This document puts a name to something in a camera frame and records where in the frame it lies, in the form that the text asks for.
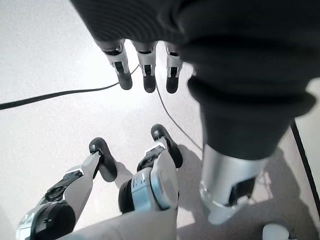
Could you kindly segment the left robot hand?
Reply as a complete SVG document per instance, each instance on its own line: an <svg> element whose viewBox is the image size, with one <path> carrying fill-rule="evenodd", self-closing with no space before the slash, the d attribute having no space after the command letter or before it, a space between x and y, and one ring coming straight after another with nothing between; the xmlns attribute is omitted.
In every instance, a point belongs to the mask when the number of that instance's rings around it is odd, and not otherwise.
<svg viewBox="0 0 320 240"><path fill-rule="evenodd" d="M246 204L295 117L316 99L317 0L74 0L97 45L165 41L196 75L188 80L203 130L200 196L219 225Z"/></svg>

